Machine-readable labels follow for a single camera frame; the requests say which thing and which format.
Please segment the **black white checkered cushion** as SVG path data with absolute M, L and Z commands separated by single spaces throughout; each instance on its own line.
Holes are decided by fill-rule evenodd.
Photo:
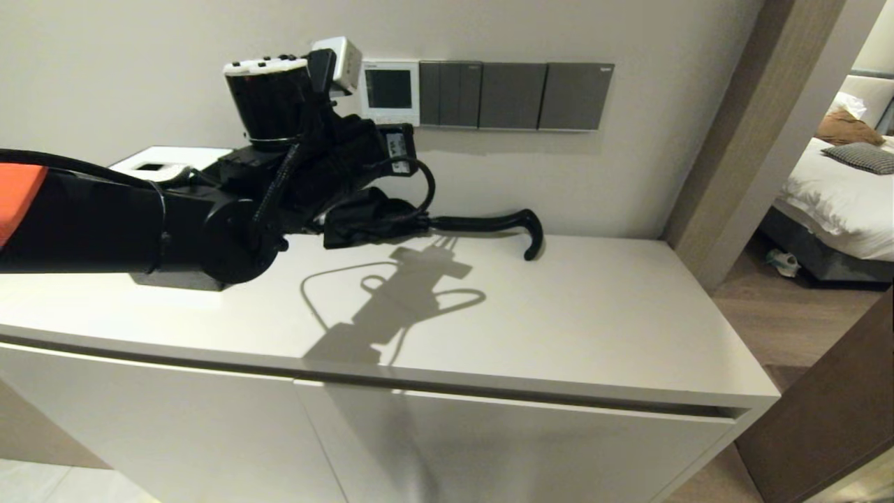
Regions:
M 850 143 L 821 150 L 824 156 L 874 175 L 894 175 L 894 153 L 869 143 Z

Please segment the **grey plain wall switch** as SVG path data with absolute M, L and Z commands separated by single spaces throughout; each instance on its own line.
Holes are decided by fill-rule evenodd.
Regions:
M 546 64 L 483 64 L 478 126 L 482 129 L 536 130 Z

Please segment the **white sideboard cabinet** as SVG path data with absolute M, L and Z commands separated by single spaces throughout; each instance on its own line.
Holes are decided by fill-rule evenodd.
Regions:
M 649 503 L 779 391 L 664 242 L 444 233 L 326 251 L 298 235 L 221 292 L 125 275 L 0 275 L 0 344 L 312 384 L 728 418 Z

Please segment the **grey triple rocker wall switch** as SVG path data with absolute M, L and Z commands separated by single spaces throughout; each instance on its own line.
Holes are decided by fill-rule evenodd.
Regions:
M 481 61 L 421 61 L 420 124 L 478 128 L 482 79 Z

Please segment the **white wall thermostat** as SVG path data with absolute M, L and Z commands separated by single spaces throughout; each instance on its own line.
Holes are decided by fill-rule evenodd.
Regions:
M 377 124 L 420 125 L 420 63 L 414 59 L 364 59 L 360 115 Z

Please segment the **brown cushion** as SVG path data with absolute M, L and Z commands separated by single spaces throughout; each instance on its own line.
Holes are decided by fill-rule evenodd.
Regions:
M 854 117 L 844 108 L 825 115 L 815 131 L 814 137 L 834 146 L 867 143 L 880 147 L 886 142 L 878 131 Z

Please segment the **dark brown wooden door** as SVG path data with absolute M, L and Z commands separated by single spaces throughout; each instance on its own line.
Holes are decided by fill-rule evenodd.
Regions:
M 735 441 L 764 503 L 807 503 L 894 448 L 894 287 Z

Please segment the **grey wall switch with logo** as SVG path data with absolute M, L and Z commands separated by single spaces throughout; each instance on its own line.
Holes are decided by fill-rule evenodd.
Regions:
M 596 131 L 606 107 L 613 64 L 551 61 L 538 128 L 542 131 Z

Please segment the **white slipper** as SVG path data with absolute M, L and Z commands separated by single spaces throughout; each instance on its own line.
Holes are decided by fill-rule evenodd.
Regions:
M 782 249 L 770 249 L 765 255 L 764 261 L 776 269 L 782 277 L 795 278 L 801 269 L 801 264 L 793 254 L 787 254 Z

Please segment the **black tissue box white top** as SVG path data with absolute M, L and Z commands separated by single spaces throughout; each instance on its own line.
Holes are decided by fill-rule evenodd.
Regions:
M 220 157 L 232 152 L 222 147 L 152 146 L 112 163 L 108 168 L 159 186 L 182 186 L 185 182 L 197 184 L 198 176 L 193 173 L 195 170 L 205 171 Z M 229 287 L 229 284 L 214 280 L 204 272 L 131 273 L 130 278 L 141 286 L 165 289 L 221 292 Z

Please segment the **white pillow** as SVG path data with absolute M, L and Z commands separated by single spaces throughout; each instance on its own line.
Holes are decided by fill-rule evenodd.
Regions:
M 865 102 L 858 96 L 845 92 L 837 92 L 833 102 L 831 102 L 828 110 L 825 112 L 825 115 L 830 115 L 840 110 L 847 111 L 856 119 L 862 119 L 867 108 Z

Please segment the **bed with white sheets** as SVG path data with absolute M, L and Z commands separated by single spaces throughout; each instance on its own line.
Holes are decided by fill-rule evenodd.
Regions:
M 894 174 L 875 175 L 824 155 L 810 139 L 772 206 L 838 252 L 894 262 Z

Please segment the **dark grey bed base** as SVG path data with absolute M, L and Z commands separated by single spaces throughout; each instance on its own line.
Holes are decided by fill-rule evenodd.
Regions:
M 894 262 L 861 260 L 843 254 L 775 207 L 768 210 L 758 231 L 776 248 L 792 254 L 807 283 L 818 289 L 883 291 L 894 280 Z

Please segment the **light wooden door frame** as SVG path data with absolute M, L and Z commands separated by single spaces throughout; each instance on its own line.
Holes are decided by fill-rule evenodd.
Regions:
M 764 0 L 662 239 L 718 289 L 888 0 Z

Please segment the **wide white cabinet door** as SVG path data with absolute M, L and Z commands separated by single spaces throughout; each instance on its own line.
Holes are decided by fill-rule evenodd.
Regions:
M 649 503 L 728 418 L 295 382 L 349 503 Z

